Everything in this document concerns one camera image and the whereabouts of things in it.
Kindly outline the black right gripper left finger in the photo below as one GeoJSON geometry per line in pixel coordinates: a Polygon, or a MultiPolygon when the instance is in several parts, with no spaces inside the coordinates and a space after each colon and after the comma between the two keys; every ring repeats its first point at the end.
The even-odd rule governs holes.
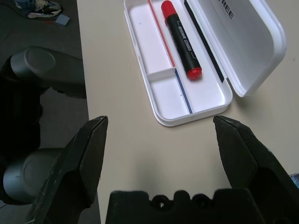
{"type": "Polygon", "coordinates": [[[25,218],[26,224],[76,224],[97,194],[108,117],[86,122],[54,160],[25,218]]]}

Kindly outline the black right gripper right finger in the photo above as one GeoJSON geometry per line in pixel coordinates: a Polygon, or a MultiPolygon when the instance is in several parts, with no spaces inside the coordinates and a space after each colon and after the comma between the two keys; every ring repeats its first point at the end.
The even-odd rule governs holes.
{"type": "Polygon", "coordinates": [[[268,224],[299,222],[299,189],[274,154],[241,122],[214,116],[223,168],[234,189],[248,189],[268,224]]]}

